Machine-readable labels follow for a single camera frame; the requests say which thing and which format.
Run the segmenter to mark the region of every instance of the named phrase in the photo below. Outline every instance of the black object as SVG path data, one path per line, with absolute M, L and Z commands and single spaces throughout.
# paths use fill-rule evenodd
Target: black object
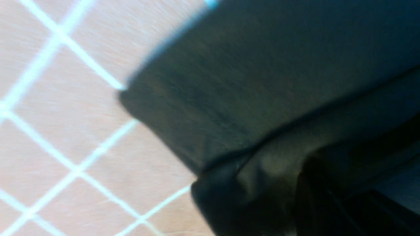
M 417 165 L 419 42 L 419 1 L 224 0 L 120 101 L 218 236 L 419 235 L 420 196 L 379 193 Z

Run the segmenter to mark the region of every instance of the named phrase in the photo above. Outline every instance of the floor tile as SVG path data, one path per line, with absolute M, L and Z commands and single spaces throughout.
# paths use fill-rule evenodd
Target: floor tile
M 117 91 L 64 47 L 16 108 L 76 163 L 131 119 Z
M 13 224 L 21 213 L 0 200 L 0 233 Z
M 73 39 L 125 82 L 156 46 L 205 7 L 204 0 L 101 0 Z
M 43 10 L 56 24 L 62 23 L 76 4 L 82 0 L 34 0 L 34 2 Z
M 27 221 L 13 236 L 51 236 L 50 233 L 39 227 L 34 221 Z
M 171 236 L 213 236 L 196 209 L 190 192 L 182 195 L 149 218 L 156 228 Z
M 195 177 L 139 124 L 88 171 L 140 214 L 191 184 Z
M 136 219 L 82 179 L 76 179 L 39 215 L 68 236 L 115 235 Z
M 0 2 L 0 99 L 16 83 L 50 37 L 19 1 Z
M 156 236 L 155 233 L 153 233 L 147 226 L 141 224 L 134 228 L 133 231 L 131 231 L 128 236 Z
M 0 126 L 0 188 L 18 201 L 32 206 L 67 173 L 10 121 Z

